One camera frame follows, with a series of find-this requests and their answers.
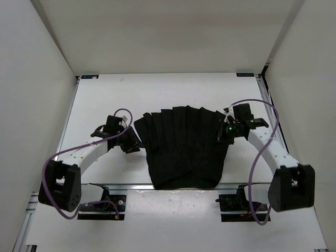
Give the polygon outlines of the black pleated skirt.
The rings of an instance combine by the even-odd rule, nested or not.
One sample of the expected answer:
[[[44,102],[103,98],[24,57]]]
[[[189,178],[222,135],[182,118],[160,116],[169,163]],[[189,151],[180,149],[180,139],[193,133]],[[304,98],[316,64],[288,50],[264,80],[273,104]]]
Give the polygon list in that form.
[[[219,111],[185,106],[147,112],[134,122],[156,190],[219,184],[228,151],[228,144],[217,140],[224,117]]]

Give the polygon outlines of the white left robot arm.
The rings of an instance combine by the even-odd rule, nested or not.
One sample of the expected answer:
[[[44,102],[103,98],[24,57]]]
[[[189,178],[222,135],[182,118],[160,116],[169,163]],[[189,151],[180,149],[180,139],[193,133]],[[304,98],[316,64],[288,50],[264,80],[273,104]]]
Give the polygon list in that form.
[[[110,197],[107,187],[98,183],[82,184],[84,171],[115,146],[119,146],[126,154],[144,148],[133,128],[128,128],[124,134],[120,131],[109,133],[96,130],[86,145],[71,151],[59,161],[48,162],[38,195],[41,204],[52,205],[44,189],[47,186],[49,194],[61,210],[73,212],[82,205],[93,205],[98,210],[108,208]]]

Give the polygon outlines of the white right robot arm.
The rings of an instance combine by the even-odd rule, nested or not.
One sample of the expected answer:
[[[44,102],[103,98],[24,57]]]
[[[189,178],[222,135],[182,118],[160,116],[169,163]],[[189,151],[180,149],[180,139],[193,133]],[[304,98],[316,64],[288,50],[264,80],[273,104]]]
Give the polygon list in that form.
[[[220,120],[218,142],[233,144],[244,137],[252,144],[270,168],[269,185],[240,185],[236,205],[243,210],[254,203],[269,205],[276,212],[312,207],[314,205],[315,171],[311,165],[300,164],[271,136],[269,125],[262,118],[238,122]]]

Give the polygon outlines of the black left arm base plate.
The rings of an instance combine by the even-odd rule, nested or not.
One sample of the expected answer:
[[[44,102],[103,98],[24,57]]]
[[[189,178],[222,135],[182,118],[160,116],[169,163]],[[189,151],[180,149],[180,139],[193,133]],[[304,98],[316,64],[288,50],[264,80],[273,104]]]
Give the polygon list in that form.
[[[77,219],[86,221],[123,221],[125,219],[126,203],[127,196],[125,194],[109,194],[104,197],[103,203],[90,203],[81,206]]]

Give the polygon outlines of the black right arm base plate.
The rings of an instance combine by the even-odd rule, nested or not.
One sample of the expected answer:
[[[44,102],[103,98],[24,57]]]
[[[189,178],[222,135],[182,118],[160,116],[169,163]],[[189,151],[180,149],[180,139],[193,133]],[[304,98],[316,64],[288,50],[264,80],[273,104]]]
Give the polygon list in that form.
[[[255,222],[247,200],[237,194],[219,194],[215,202],[219,203],[222,223]],[[267,205],[253,202],[253,207],[259,221],[265,221]]]

